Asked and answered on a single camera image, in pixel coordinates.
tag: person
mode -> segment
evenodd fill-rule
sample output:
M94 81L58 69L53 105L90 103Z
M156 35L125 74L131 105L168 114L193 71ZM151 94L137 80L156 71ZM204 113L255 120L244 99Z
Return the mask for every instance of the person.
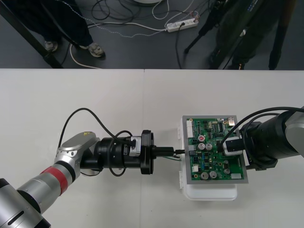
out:
M235 24L242 20L241 13L248 8L248 2L251 0L239 0L235 6L224 16L216 36L216 48L209 57L209 63L212 64L215 56L225 44L230 31ZM240 44L237 46L232 59L232 64L228 69L243 70L245 64L256 55L256 49L276 25L283 8L284 0L265 0L257 16L250 22L249 28Z
M75 0L65 0L72 9L60 0L2 0L15 16L29 29L44 38L45 49L55 52L62 43L61 31L47 11L67 36L94 57L105 57L104 50L93 41L86 21Z

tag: white cable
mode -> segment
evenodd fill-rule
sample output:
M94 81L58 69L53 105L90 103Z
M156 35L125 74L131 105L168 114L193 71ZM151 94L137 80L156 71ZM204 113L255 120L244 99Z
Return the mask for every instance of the white cable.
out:
M167 0L167 6L168 6L168 12L167 12L167 14L166 14L163 18L157 18L157 17L154 15L154 9L155 9L155 7L157 7L161 2L162 2L162 0L160 0L159 3L157 3L157 4L153 7L153 9L152 9L152 15L153 15L153 17L154 17L155 19L157 19L157 20L163 20L163 19L165 19L165 18L168 16L169 11L170 11L170 8L169 8L169 0Z
M194 3L194 0L192 0L192 2L190 3L190 5L189 5L183 12L180 12L180 13L176 14L175 16L171 17L169 20L167 20L167 22L165 23L165 27L167 26L168 22L171 21L173 18L175 18L175 17L177 17L178 15L180 15L180 14L186 12L186 11L192 6L193 3Z
M118 35L120 35L121 37L125 37L125 38L134 38L134 37L136 37L136 36L150 37L150 36L153 36L153 35L155 35L155 34L157 34L157 33L160 33L160 32L163 32L163 31L166 30L166 29L157 29L158 32L154 32L154 33L152 33L152 34L150 34L150 35L137 33L137 34L134 34L133 36L125 36L125 35L121 34L120 32L112 32L111 30L109 30L109 29L107 29L107 28L100 27L99 25L102 25L103 23L97 24L97 23L95 23L93 20L81 16L79 13L77 13L77 12L76 12L68 3L66 3L65 1L62 1L62 0L55 0L55 1L60 1L60 2L62 2L62 3L64 3L64 4L66 4L66 5L67 5L75 14L77 14L78 16L80 16L82 19L88 20L88 21L92 22L92 23L94 24L94 26L92 25L92 27L95 27L95 26L96 26L96 27L98 27L99 29L106 30L106 31L108 31L108 32L110 32L110 33L113 33L113 34L118 34Z
M97 68L97 67L95 67L95 66L87 66L87 65L83 65L83 64L81 64L81 63L78 63L77 61L76 61L76 59L74 59L74 56L73 56L73 54L72 54L72 44L70 44L70 55L71 55L71 57L72 57L72 59L73 59L73 61L75 62L75 63L77 63L78 65L80 65L80 66L82 66L82 67L87 67L87 68L92 68L92 69L101 69L101 68Z
M103 25L103 24L113 24L113 25L137 25L137 26L140 26L140 27L143 27L143 28L146 28L146 29L150 29L150 30L153 30L153 31L166 31L167 29L164 28L164 29L155 29L155 28L150 28L148 26L145 26L145 25L141 25L141 24L137 24L137 23L133 23L133 22L128 22L128 23L121 23L121 22L102 22L102 23L98 23L97 25Z

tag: black pants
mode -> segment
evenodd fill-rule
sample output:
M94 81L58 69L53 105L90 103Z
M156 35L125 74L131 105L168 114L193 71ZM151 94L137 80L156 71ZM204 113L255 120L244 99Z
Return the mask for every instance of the black pants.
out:
M3 2L28 29L42 35L45 41L59 42L61 34L44 7L51 13L63 31L77 44L88 46L93 42L86 21L60 1L3 0ZM65 2L82 16L75 0L65 0Z
M225 15L217 33L217 48L224 45L234 25L242 20L240 13L247 10L248 2L252 0L239 0L236 5ZM273 29L278 21L283 0L265 0L257 15L250 22L249 29L233 55L233 63L245 64L256 54L256 48L265 36Z

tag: white table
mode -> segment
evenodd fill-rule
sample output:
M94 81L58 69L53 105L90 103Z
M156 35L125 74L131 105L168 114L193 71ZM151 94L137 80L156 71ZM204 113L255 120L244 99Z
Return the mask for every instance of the white table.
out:
M303 84L304 73L295 71L0 70L0 175L17 188L51 165L64 121L83 106L114 133L149 129L156 145L177 148L181 116L236 114L240 120L266 107L301 107ZM65 139L81 131L106 137L85 112L71 119ZM116 178L105 170L80 177L44 217L53 227L75 228L302 227L300 156L248 171L249 184L238 185L232 202L188 201L179 169L159 158L150 176L127 170Z

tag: white connector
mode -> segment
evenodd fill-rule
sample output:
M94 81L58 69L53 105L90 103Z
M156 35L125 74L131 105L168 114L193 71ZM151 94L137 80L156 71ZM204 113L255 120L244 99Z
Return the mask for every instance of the white connector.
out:
M179 30L179 28L180 28L180 30L184 30L184 29L196 27L198 25L198 23L199 22L197 20L195 20L195 18L191 18L188 20L182 20L182 21L167 24L166 28L167 28L168 32L175 32L175 31Z

